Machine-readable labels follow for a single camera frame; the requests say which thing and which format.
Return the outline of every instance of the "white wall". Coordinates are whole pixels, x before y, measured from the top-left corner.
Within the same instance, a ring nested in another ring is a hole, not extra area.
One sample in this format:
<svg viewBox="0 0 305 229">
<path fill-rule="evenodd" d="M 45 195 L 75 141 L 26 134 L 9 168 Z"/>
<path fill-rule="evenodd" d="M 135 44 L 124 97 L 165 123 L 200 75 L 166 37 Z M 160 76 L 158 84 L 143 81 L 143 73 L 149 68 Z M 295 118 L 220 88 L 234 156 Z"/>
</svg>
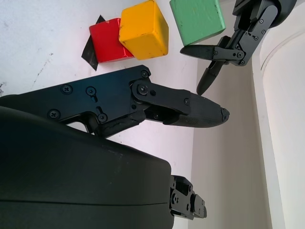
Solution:
<svg viewBox="0 0 305 229">
<path fill-rule="evenodd" d="M 0 0 L 2 95 L 21 94 L 140 64 L 150 68 L 152 82 L 195 92 L 198 61 L 179 53 L 183 45 L 168 0 L 157 1 L 170 27 L 167 56 L 100 64 L 97 72 L 81 58 L 89 26 L 99 15 L 107 20 L 120 17 L 123 9 L 143 1 Z M 163 158 L 171 164 L 173 174 L 191 178 L 192 128 L 146 121 L 112 140 Z M 175 220 L 174 228 L 187 226 L 187 220 Z"/>
<path fill-rule="evenodd" d="M 233 7 L 234 1 L 222 4 L 227 29 L 204 43 L 217 44 L 221 36 L 233 34 Z M 208 64 L 208 61 L 198 62 L 198 80 Z M 192 183 L 206 201 L 208 217 L 190 221 L 190 229 L 267 228 L 251 77 L 251 63 L 246 67 L 230 64 L 204 94 L 231 115 L 219 127 L 195 129 Z"/>
<path fill-rule="evenodd" d="M 281 26 L 268 33 L 260 51 L 265 102 L 287 229 L 304 228 L 305 3 L 301 2 L 304 1 L 299 2 Z"/>
</svg>

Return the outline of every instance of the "cube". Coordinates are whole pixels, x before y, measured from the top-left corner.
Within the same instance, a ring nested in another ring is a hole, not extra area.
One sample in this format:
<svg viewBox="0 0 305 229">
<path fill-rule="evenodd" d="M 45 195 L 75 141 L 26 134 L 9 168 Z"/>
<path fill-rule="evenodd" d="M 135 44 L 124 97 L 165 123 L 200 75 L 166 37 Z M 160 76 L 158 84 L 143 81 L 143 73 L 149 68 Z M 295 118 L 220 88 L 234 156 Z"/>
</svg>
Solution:
<svg viewBox="0 0 305 229">
<path fill-rule="evenodd" d="M 168 25 L 155 1 L 123 10 L 120 42 L 138 60 L 167 55 L 168 39 Z"/>
<path fill-rule="evenodd" d="M 120 23 L 121 19 L 115 18 L 89 27 L 98 63 L 133 57 L 119 41 Z"/>
<path fill-rule="evenodd" d="M 171 0 L 170 5 L 184 46 L 225 30 L 218 0 Z"/>
</svg>

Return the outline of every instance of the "screw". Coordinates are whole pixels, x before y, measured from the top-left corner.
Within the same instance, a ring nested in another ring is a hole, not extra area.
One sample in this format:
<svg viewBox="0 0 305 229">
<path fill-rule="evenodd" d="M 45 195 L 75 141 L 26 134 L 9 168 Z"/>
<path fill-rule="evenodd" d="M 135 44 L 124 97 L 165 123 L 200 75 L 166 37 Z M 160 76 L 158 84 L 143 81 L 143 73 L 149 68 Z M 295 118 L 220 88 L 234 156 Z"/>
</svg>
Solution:
<svg viewBox="0 0 305 229">
<path fill-rule="evenodd" d="M 189 106 L 189 105 L 190 105 L 190 100 L 189 100 L 189 99 L 185 99 L 185 100 L 184 100 L 184 104 L 187 105 L 187 106 Z"/>
<path fill-rule="evenodd" d="M 61 114 L 58 110 L 50 110 L 48 112 L 48 117 L 50 119 L 56 120 L 56 119 L 59 119 L 60 116 L 61 116 Z"/>
<path fill-rule="evenodd" d="M 146 95 L 147 94 L 147 86 L 144 84 L 140 84 L 138 86 L 138 92 L 142 95 Z"/>
<path fill-rule="evenodd" d="M 142 70 L 142 71 L 141 71 L 141 75 L 142 75 L 143 78 L 149 77 L 149 73 L 148 73 L 148 71 L 146 71 L 146 70 Z"/>
<path fill-rule="evenodd" d="M 63 86 L 61 87 L 61 92 L 62 92 L 63 94 L 71 94 L 72 91 L 73 91 L 72 87 L 71 87 L 70 85 L 68 85 L 68 84 L 65 84 L 65 85 L 63 85 Z"/>
<path fill-rule="evenodd" d="M 87 95 L 93 96 L 93 95 L 96 94 L 96 90 L 95 90 L 94 87 L 88 87 L 88 88 L 86 89 L 86 93 L 87 93 Z"/>
<path fill-rule="evenodd" d="M 97 119 L 101 122 L 101 123 L 104 123 L 107 121 L 107 115 L 105 114 L 100 114 Z"/>
<path fill-rule="evenodd" d="M 178 203 L 178 198 L 177 195 L 174 193 L 172 196 L 172 204 L 177 204 Z"/>
</svg>

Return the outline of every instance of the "black tape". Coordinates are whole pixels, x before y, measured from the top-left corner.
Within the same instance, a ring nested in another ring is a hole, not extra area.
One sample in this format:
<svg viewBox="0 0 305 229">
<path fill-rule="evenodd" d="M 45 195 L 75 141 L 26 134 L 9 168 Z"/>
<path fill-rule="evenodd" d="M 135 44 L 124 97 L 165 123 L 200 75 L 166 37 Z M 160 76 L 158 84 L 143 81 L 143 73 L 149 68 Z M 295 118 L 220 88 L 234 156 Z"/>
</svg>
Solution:
<svg viewBox="0 0 305 229">
<path fill-rule="evenodd" d="M 96 24 L 101 23 L 103 21 L 106 21 L 101 15 L 99 16 Z M 97 70 L 97 65 L 99 64 L 97 62 L 96 59 L 96 55 L 95 55 L 95 50 L 94 50 L 94 46 L 93 46 L 93 41 L 92 41 L 92 37 L 90 36 L 84 51 L 82 52 L 81 57 L 88 63 L 90 64 L 90 66 L 94 69 Z"/>
</svg>

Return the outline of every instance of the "yellow block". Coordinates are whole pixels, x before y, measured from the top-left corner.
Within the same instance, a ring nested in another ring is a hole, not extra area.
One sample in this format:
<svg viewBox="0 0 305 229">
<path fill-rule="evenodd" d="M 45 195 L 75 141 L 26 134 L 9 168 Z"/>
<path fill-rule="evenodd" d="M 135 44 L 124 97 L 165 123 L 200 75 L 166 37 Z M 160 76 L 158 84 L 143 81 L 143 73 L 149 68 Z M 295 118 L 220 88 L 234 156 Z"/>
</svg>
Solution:
<svg viewBox="0 0 305 229">
<path fill-rule="evenodd" d="M 119 40 L 138 60 L 167 55 L 168 36 L 168 25 L 155 1 L 123 10 Z"/>
</svg>

